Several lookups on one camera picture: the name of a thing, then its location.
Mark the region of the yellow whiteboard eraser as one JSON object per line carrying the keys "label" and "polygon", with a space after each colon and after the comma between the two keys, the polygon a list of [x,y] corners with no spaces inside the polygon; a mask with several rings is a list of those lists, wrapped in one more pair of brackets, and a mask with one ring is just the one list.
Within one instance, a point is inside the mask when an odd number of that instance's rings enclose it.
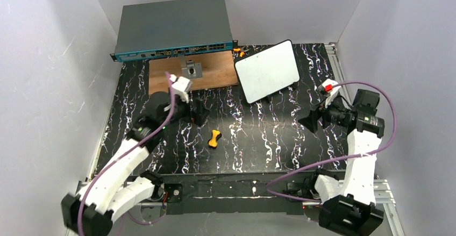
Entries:
{"label": "yellow whiteboard eraser", "polygon": [[218,146],[218,140],[222,137],[222,133],[219,130],[212,130],[211,137],[208,140],[209,148],[215,149]]}

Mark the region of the white dry-erase board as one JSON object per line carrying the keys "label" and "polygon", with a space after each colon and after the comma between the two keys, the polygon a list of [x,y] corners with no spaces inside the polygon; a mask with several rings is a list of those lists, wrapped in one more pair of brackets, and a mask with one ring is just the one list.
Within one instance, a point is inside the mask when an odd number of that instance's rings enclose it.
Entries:
{"label": "white dry-erase board", "polygon": [[236,61],[234,68],[249,104],[300,80],[293,43],[289,39]]}

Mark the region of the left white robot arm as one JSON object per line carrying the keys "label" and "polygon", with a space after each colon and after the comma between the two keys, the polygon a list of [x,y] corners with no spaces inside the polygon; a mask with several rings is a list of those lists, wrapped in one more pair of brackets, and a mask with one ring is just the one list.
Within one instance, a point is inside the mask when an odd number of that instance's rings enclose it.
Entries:
{"label": "left white robot arm", "polygon": [[136,204],[164,199],[163,177],[151,171],[141,173],[129,185],[133,170],[164,140],[165,127],[177,121],[201,126],[209,109],[201,98],[186,101],[178,94],[159,91],[149,107],[132,124],[119,149],[104,168],[78,193],[61,201],[64,226],[78,235],[108,235],[113,224]]}

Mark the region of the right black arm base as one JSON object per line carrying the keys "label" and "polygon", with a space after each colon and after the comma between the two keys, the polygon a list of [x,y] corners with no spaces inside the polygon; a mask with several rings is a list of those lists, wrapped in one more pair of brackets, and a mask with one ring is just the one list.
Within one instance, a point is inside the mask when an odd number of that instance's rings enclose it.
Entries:
{"label": "right black arm base", "polygon": [[339,195],[339,177],[328,170],[318,168],[313,174],[305,178],[303,182],[288,183],[284,193],[299,198],[308,198],[311,202],[320,200],[322,209],[318,222],[319,225],[328,227],[331,221],[331,212],[328,207],[324,206],[324,203]]}

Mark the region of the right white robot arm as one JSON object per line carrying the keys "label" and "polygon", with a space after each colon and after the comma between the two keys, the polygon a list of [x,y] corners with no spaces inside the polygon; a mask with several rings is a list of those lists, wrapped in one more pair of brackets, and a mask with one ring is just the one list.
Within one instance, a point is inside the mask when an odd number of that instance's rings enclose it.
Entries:
{"label": "right white robot arm", "polygon": [[380,95],[359,89],[350,108],[320,103],[298,122],[312,133],[334,124],[347,129],[348,154],[343,184],[323,169],[317,169],[309,190],[319,195],[320,227],[340,235],[371,235],[383,222],[384,212],[376,207],[374,170],[384,135],[384,120],[376,116]]}

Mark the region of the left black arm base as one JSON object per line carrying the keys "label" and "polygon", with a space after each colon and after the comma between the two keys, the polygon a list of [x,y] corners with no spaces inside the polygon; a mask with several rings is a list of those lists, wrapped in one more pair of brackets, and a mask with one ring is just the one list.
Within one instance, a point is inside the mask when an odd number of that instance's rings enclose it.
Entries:
{"label": "left black arm base", "polygon": [[155,189],[152,196],[143,198],[141,203],[180,203],[183,200],[183,185],[178,183],[165,183]]}

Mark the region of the black marble pattern mat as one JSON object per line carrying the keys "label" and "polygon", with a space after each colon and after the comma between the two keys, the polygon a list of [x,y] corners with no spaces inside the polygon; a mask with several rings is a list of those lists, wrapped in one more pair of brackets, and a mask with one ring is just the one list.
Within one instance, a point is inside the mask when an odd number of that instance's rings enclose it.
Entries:
{"label": "black marble pattern mat", "polygon": [[[193,91],[211,111],[205,124],[173,124],[134,173],[286,171],[346,154],[344,129],[330,126],[314,134],[298,123],[320,100],[316,86],[334,78],[326,46],[295,44],[293,49],[300,74],[296,91],[254,104],[245,101],[238,85]],[[215,149],[208,146],[212,130],[222,133]]]}

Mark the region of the brown wooden board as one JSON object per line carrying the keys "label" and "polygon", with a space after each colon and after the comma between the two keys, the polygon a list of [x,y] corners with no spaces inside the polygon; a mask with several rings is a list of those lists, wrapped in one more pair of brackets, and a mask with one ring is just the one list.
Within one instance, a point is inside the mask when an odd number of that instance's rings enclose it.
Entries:
{"label": "brown wooden board", "polygon": [[[193,78],[190,90],[213,89],[238,84],[238,77],[234,68],[234,60],[231,51],[215,52],[208,54],[190,55],[186,60],[200,63],[202,77]],[[149,86],[148,94],[157,91],[167,91],[168,83],[165,72],[182,76],[179,58],[167,58],[149,61]]]}

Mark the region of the grey metal bracket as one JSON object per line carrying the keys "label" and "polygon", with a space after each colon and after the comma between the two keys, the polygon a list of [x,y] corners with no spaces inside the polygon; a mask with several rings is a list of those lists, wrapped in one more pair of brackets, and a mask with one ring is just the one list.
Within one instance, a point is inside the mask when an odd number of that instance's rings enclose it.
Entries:
{"label": "grey metal bracket", "polygon": [[183,55],[178,57],[181,69],[182,76],[188,79],[202,78],[202,64],[199,62],[194,62],[193,60],[187,60]]}

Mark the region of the orange handled pliers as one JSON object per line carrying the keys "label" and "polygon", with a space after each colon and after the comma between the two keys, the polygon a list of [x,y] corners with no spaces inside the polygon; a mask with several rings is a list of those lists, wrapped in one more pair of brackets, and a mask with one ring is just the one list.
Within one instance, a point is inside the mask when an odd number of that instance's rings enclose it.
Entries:
{"label": "orange handled pliers", "polygon": [[250,49],[248,47],[238,47],[233,49],[233,52],[237,53],[239,58],[243,58],[249,51]]}

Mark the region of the grey network switch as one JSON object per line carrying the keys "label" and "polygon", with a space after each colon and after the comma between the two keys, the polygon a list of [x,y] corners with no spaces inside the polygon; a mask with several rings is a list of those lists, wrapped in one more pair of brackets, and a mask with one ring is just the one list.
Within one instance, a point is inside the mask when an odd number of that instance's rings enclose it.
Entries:
{"label": "grey network switch", "polygon": [[114,62],[231,51],[225,0],[173,0],[125,5]]}

